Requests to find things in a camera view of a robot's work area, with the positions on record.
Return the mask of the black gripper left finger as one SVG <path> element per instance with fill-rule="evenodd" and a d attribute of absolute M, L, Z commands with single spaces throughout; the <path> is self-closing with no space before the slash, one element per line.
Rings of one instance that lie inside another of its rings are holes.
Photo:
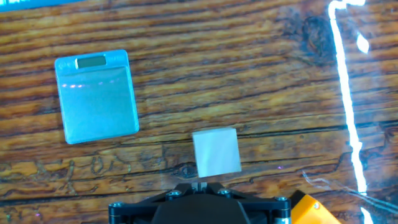
<path fill-rule="evenodd" d="M 108 223 L 134 223 L 136 218 L 144 217 L 151 222 L 157 209 L 165 202 L 199 193 L 199 183 L 178 184 L 174 189 L 137 203 L 114 202 L 108 205 Z"/>

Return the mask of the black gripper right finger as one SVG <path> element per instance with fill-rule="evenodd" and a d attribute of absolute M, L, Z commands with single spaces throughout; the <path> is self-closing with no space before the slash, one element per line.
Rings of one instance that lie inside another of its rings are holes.
<path fill-rule="evenodd" d="M 287 197 L 260 198 L 226 188 L 218 182 L 199 182 L 198 192 L 239 202 L 251 223 L 291 224 L 291 201 Z"/>

